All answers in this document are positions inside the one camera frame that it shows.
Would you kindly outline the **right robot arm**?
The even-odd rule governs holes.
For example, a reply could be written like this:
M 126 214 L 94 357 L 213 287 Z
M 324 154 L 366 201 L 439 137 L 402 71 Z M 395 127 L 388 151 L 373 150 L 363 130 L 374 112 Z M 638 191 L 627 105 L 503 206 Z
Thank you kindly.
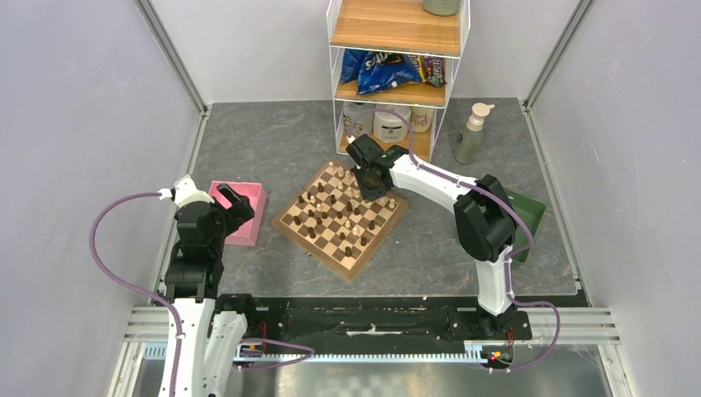
M 419 159 L 393 145 L 383 149 L 368 135 L 348 137 L 346 151 L 355 165 L 352 173 L 367 201 L 406 189 L 447 209 L 455 219 L 458 241 L 474 258 L 478 282 L 476 329 L 487 338 L 505 333 L 516 313 L 511 283 L 511 259 L 518 252 L 516 233 L 522 230 L 532 246 L 533 234 L 518 216 L 500 181 L 457 175 Z

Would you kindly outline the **green plastic bin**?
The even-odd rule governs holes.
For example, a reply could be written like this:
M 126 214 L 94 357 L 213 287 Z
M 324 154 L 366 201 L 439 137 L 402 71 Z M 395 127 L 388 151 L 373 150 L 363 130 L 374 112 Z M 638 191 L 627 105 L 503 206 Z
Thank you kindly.
M 535 241 L 536 232 L 547 210 L 547 205 L 511 189 L 505 188 L 504 191 L 508 196 L 514 211 L 523 220 L 523 222 L 531 232 L 532 236 L 534 237 Z M 513 247 L 519 248 L 524 244 L 527 244 L 527 236 L 522 230 L 522 228 L 520 226 L 517 226 Z M 530 252 L 529 250 L 530 249 L 520 251 L 512 258 L 513 269 L 516 269 L 519 265 L 526 263 Z

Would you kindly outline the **white toilet paper roll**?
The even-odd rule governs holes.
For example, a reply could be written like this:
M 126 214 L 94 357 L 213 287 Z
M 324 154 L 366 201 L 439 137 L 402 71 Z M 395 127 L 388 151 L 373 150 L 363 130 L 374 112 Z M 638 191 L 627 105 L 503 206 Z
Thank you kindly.
M 373 134 L 380 141 L 396 143 L 402 141 L 408 134 L 407 125 L 395 114 L 409 121 L 411 108 L 404 105 L 377 104 L 374 113 Z

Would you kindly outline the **white printed mug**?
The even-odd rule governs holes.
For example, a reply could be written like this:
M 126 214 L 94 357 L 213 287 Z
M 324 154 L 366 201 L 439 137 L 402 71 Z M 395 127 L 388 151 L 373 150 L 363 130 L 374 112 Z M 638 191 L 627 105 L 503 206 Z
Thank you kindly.
M 374 125 L 373 103 L 344 102 L 343 132 L 345 135 L 370 135 Z

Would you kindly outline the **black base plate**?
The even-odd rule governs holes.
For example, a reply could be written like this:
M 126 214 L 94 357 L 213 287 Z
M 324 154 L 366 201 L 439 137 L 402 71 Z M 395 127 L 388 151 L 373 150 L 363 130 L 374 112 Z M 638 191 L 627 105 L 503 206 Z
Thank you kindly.
M 277 297 L 224 294 L 216 314 L 237 311 L 248 322 L 244 337 L 266 339 L 267 354 L 316 356 L 459 353 L 465 342 L 529 341 L 527 313 L 509 309 L 493 320 L 475 297 Z

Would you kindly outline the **wooden chess board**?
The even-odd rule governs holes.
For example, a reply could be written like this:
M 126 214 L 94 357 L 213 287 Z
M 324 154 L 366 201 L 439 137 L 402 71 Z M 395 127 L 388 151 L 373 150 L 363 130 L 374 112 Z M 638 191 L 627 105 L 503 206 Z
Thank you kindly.
M 335 163 L 333 172 L 329 161 Z M 408 202 L 393 192 L 364 201 L 349 166 L 330 159 L 274 217 L 272 226 L 353 281 L 407 210 Z

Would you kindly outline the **pink plastic bin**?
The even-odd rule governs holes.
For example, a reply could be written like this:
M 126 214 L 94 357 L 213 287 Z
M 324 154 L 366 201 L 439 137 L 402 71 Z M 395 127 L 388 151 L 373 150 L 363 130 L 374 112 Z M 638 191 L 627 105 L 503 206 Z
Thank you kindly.
M 217 189 L 221 184 L 228 185 L 240 198 L 246 197 L 248 209 L 245 211 L 242 203 L 233 206 L 227 196 Z M 208 193 L 224 208 L 235 208 L 233 213 L 237 220 L 237 228 L 225 238 L 225 243 L 230 246 L 254 246 L 258 240 L 267 202 L 267 193 L 263 185 L 254 182 L 214 180 Z

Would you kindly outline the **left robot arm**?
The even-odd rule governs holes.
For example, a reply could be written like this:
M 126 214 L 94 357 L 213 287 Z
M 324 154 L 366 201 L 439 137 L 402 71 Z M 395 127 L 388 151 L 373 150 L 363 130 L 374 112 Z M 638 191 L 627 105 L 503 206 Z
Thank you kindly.
M 166 361 L 174 369 L 163 375 L 162 396 L 223 396 L 242 338 L 260 325 L 248 294 L 218 295 L 226 238 L 255 216 L 250 200 L 221 183 L 222 206 L 185 175 L 170 193 L 179 239 L 165 273 L 169 315 Z

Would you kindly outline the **green soap pump bottle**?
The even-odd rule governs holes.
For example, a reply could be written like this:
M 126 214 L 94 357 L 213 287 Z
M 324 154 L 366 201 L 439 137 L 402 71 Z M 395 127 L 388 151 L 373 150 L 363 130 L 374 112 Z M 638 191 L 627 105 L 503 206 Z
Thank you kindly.
M 484 137 L 484 121 L 494 108 L 494 104 L 487 103 L 472 106 L 465 123 L 466 130 L 458 136 L 457 146 L 453 150 L 453 156 L 459 163 L 468 165 L 474 161 Z

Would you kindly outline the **brown candy bag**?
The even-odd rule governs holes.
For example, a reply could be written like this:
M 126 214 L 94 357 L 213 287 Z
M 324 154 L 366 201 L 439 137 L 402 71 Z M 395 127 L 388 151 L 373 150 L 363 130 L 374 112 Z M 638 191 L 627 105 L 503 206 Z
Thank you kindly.
M 433 88 L 441 88 L 446 85 L 445 60 L 441 57 L 419 55 L 417 57 L 417 70 L 422 76 L 422 82 Z

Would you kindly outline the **blue chips bag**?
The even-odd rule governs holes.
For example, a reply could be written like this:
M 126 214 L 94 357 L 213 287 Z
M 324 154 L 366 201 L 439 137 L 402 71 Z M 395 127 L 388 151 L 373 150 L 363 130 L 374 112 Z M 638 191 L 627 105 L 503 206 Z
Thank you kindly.
M 340 84 L 356 82 L 358 95 L 380 93 L 422 76 L 406 54 L 369 50 L 344 50 Z

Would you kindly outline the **green jar top shelf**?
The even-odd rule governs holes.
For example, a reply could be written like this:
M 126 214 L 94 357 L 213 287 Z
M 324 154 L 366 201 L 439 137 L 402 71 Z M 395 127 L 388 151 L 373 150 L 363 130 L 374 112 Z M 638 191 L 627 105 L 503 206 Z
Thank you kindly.
M 460 10 L 460 3 L 461 0 L 423 0 L 422 7 L 432 15 L 449 17 Z

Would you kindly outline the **white cup right shelf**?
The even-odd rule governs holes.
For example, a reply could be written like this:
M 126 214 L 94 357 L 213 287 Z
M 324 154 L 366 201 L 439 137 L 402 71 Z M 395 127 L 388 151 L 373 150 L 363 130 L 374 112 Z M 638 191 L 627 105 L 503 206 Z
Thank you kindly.
M 434 108 L 411 107 L 410 123 L 415 133 L 427 132 L 432 127 Z

